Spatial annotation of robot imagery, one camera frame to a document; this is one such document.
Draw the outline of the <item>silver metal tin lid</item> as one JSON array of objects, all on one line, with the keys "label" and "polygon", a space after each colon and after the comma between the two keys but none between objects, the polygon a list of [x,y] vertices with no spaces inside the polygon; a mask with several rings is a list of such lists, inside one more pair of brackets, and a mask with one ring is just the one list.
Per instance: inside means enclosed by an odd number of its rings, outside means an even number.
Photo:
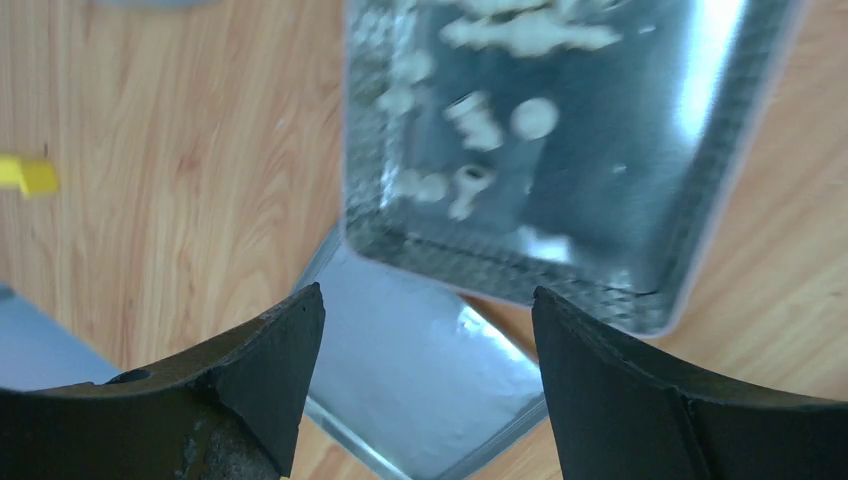
[{"label": "silver metal tin lid", "polygon": [[548,415],[539,368],[454,291],[332,229],[298,280],[326,319],[306,415],[382,479],[466,479]]}]

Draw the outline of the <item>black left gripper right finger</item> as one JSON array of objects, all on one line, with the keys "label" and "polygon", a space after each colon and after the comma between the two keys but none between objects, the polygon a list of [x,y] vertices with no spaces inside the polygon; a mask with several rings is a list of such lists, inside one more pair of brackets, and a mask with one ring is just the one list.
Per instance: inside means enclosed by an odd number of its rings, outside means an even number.
[{"label": "black left gripper right finger", "polygon": [[843,479],[847,405],[733,379],[538,287],[534,337],[567,479]]}]

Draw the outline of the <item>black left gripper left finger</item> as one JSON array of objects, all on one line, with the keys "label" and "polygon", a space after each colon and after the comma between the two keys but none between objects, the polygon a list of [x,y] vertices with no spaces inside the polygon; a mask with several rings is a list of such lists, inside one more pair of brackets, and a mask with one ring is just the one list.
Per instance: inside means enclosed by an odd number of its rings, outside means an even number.
[{"label": "black left gripper left finger", "polygon": [[155,363],[1,393],[5,479],[290,476],[325,324],[318,284]]}]

